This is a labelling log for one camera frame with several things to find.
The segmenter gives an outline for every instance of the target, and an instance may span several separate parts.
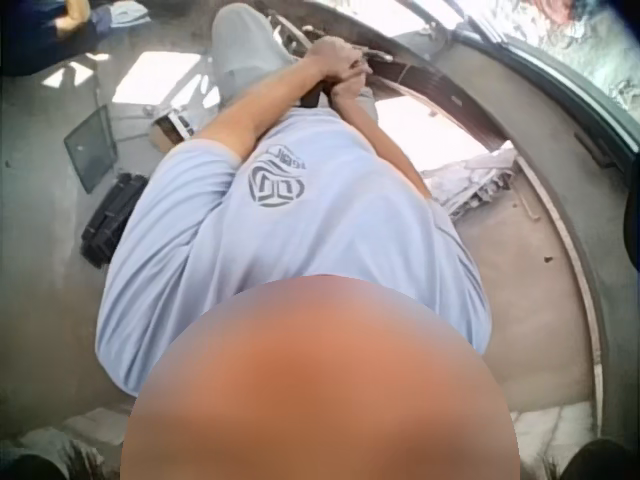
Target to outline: leg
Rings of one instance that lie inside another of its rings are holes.
[[[273,38],[267,19],[242,3],[227,5],[218,12],[211,36],[213,70],[222,107],[263,78],[295,62]]]

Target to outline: black bag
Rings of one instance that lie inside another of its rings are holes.
[[[111,263],[129,217],[148,183],[143,175],[122,173],[82,232],[80,253],[94,267]]]

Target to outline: t-shirt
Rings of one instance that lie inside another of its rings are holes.
[[[487,347],[487,300],[447,213],[330,109],[296,108],[242,165],[209,140],[161,162],[109,269],[98,358],[136,395],[169,344],[214,305],[310,275],[394,289],[478,352]]]

